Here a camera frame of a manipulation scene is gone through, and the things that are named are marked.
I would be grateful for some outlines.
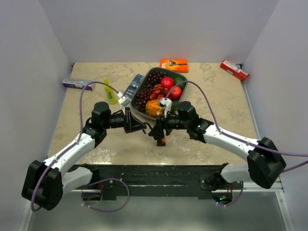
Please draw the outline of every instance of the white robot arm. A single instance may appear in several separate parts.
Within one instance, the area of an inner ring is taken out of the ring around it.
[[[91,166],[78,167],[74,171],[68,171],[81,157],[103,141],[107,135],[106,130],[109,128],[124,128],[126,133],[131,133],[139,130],[144,131],[146,124],[136,119],[129,108],[123,108],[111,114],[107,103],[95,104],[92,116],[87,120],[80,135],[53,157],[43,162],[34,161],[30,164],[22,196],[31,200],[33,193],[35,193],[35,203],[51,210],[59,203],[64,194],[82,185],[92,183],[94,177]],[[164,132],[166,131],[166,135],[170,135],[173,129],[185,129],[191,139],[219,146],[247,162],[242,165],[222,165],[218,173],[211,174],[204,180],[199,179],[201,188],[204,187],[202,185],[204,183],[208,189],[216,190],[225,188],[228,183],[245,180],[252,180],[263,188],[270,188],[286,166],[280,155],[249,145],[250,143],[258,144],[276,150],[271,140],[263,138],[258,141],[239,136],[222,128],[217,129],[213,122],[199,118],[190,102],[178,104],[178,115],[172,115],[165,111],[163,118],[156,119],[156,125],[151,129],[149,136],[157,140],[158,146],[165,146]],[[222,132],[232,135],[233,139]],[[237,141],[237,139],[245,140],[247,143]],[[48,166],[51,168],[35,192],[34,188],[38,179]]]

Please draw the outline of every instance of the purple box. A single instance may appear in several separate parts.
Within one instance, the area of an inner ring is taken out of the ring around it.
[[[93,80],[79,79],[79,78],[65,78],[62,81],[63,86],[66,88],[76,88],[83,89],[88,83],[93,82]],[[95,83],[92,83],[86,87],[86,90],[94,90]]]

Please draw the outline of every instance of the yellow bottle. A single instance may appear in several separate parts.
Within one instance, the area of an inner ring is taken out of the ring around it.
[[[111,84],[108,82],[108,80],[106,78],[104,78],[104,83],[108,84],[109,86],[111,86]],[[108,103],[109,104],[116,104],[117,103],[117,99],[114,93],[114,90],[112,90],[110,87],[107,87],[104,85],[104,89],[108,98]]]

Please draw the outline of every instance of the white enclosure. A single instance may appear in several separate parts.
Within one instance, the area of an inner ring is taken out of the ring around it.
[[[306,0],[0,1],[0,230],[18,230],[25,173],[46,158],[74,62],[244,63],[261,136],[308,153],[307,12]],[[281,176],[298,231],[308,226],[307,171]]]

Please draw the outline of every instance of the marble countertop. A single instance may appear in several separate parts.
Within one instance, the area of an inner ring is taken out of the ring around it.
[[[136,74],[146,75],[159,63],[75,63],[72,78],[103,81],[107,78],[118,91],[124,92]],[[219,125],[239,135],[254,138],[254,128],[246,99],[238,79],[222,70],[218,63],[189,63],[188,80],[196,82],[206,93]],[[51,144],[49,156],[68,145],[79,133],[79,96],[81,90],[67,89]],[[182,98],[195,106],[200,117],[213,121],[212,115],[199,89],[188,85]],[[96,102],[107,101],[102,85],[94,91],[85,91],[83,97],[84,121],[90,117]],[[119,105],[110,106],[112,112]],[[143,117],[135,115],[142,121]],[[242,159],[219,147],[192,141],[184,130],[173,130],[166,138],[166,147],[142,132],[126,134],[122,128],[109,129],[107,137],[78,164],[118,165],[220,165],[241,163]]]

